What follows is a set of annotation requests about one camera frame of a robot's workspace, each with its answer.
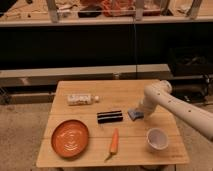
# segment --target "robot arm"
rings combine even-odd
[[[138,110],[142,111],[146,118],[155,111],[159,104],[213,141],[213,113],[179,100],[170,95],[171,92],[172,87],[168,81],[160,81],[146,86],[145,97],[140,101]]]

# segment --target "white bottle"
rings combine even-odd
[[[80,94],[68,94],[67,101],[68,105],[89,105],[93,102],[99,102],[99,96],[92,96],[89,93]]]

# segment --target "orange plate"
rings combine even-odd
[[[88,140],[87,126],[79,120],[68,120],[54,130],[51,143],[59,156],[73,157],[87,147]]]

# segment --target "tiled floor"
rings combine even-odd
[[[41,169],[35,166],[51,102],[33,103],[26,98],[24,100],[28,103],[21,104],[19,99],[16,104],[0,105],[0,171],[53,171],[54,169],[51,168]],[[205,109],[213,112],[211,105]],[[213,144],[179,119],[177,125],[183,136],[190,163],[178,165],[176,170],[213,171]],[[139,167],[66,168],[65,170],[141,171]],[[169,166],[164,170],[173,171],[175,167]]]

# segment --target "white cup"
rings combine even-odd
[[[147,144],[150,152],[162,151],[168,147],[169,139],[160,128],[151,128],[147,132]]]

